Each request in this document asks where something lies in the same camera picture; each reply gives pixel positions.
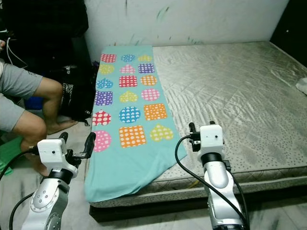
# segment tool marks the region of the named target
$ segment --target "leg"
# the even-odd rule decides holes
[[[47,135],[44,121],[23,108],[15,105],[0,93],[0,130],[21,135],[21,151],[36,145]],[[46,167],[41,163],[39,156],[26,155],[31,161],[33,168],[44,176],[48,175]]]
[[[62,85],[55,80],[43,78],[24,69],[4,64],[0,78],[0,92],[24,99],[32,96],[43,97],[43,113],[49,134],[69,128],[77,123],[75,121],[57,123],[59,103],[62,98]]]
[[[62,94],[62,85],[57,81],[48,78],[43,78],[37,90],[34,92],[34,96],[44,98],[43,114],[45,117],[48,134],[59,132],[77,124],[76,121],[72,120],[62,123],[57,122]]]
[[[14,126],[14,133],[23,136],[21,142],[21,150],[26,151],[29,146],[37,145],[37,143],[47,137],[47,129],[43,119],[40,117],[24,111]],[[48,176],[49,172],[45,165],[40,161],[39,156],[33,156],[28,153],[26,158],[32,163],[32,167],[43,176]]]

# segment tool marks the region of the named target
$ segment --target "white wall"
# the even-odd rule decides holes
[[[288,0],[85,0],[92,60],[104,46],[269,40]]]

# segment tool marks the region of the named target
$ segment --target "tiled floor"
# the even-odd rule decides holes
[[[88,127],[83,123],[70,128],[68,148],[75,152],[83,149]],[[84,164],[79,168],[78,177],[70,184],[69,203],[63,214],[63,230],[210,230],[211,224],[207,209],[170,213],[144,218],[135,218],[106,223],[97,223],[89,216],[89,204],[83,191]],[[24,196],[33,192],[40,182],[26,160],[18,161],[14,173],[4,177],[0,185],[0,224],[2,230],[8,229],[9,216],[13,206]],[[29,210],[23,203],[15,214],[14,229],[21,225]],[[307,230],[307,196],[278,202],[265,202],[252,206],[250,210],[252,230]]]

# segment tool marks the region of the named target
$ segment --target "bed frame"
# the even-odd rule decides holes
[[[296,198],[306,195],[307,185],[284,188],[279,190],[261,191],[245,194],[248,209],[252,204],[266,201],[276,201],[288,198]],[[121,219],[139,218],[153,215],[161,215],[172,212],[181,212],[207,207],[207,198],[193,198],[186,200],[158,202],[135,205],[129,207],[97,208],[90,206],[90,215],[97,222],[106,222]]]

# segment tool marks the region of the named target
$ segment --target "green object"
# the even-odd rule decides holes
[[[11,159],[21,153],[20,144],[22,139],[22,137],[17,137],[0,146],[0,172],[11,161]],[[13,170],[8,168],[5,175],[9,175],[12,172]]]

